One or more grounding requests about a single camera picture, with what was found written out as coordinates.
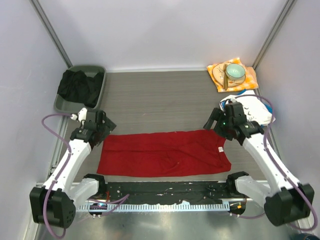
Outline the red t-shirt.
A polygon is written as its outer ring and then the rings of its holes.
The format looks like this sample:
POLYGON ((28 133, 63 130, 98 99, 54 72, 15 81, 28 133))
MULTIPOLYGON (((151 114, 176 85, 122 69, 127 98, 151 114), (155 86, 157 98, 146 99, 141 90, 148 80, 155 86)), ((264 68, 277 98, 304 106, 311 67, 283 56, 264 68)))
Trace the red t-shirt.
POLYGON ((136 178, 187 177, 228 172, 225 139, 213 130, 110 135, 97 173, 136 178))

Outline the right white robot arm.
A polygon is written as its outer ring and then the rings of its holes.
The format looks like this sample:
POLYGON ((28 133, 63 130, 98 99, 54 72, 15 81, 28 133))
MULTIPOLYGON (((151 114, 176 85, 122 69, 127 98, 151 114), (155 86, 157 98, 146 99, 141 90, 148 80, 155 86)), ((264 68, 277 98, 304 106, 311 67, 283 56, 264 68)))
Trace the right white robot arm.
POLYGON ((264 209, 268 220, 277 227, 315 215, 314 189, 310 184, 302 184, 287 169, 270 146, 266 131, 258 122, 248 121, 241 103, 228 103, 224 109, 215 107, 203 128, 226 140, 237 140, 267 180, 264 185, 244 171, 230 174, 225 186, 230 197, 249 197, 264 209))

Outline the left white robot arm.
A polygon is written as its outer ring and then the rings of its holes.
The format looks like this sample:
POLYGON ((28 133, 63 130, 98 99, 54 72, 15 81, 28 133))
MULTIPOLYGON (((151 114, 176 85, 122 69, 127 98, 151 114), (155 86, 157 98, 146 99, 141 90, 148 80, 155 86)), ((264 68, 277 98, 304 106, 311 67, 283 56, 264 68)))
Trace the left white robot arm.
POLYGON ((94 147, 100 145, 116 128, 103 110, 82 108, 70 118, 80 123, 64 140, 66 152, 59 164, 41 187, 34 187, 30 194, 32 218, 35 223, 67 229, 72 224, 77 208, 93 197, 102 199, 107 192, 104 177, 86 174, 73 187, 75 177, 94 147))

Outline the white daisy print t-shirt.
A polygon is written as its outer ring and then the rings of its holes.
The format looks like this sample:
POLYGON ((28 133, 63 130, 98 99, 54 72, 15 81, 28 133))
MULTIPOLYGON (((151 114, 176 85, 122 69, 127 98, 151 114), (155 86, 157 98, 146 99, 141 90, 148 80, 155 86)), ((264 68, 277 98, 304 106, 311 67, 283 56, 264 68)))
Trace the white daisy print t-shirt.
POLYGON ((255 95, 228 95, 219 102, 219 107, 223 111, 226 104, 239 102, 246 118, 249 122, 255 121, 260 126, 267 126, 272 120, 272 113, 256 98, 255 95))

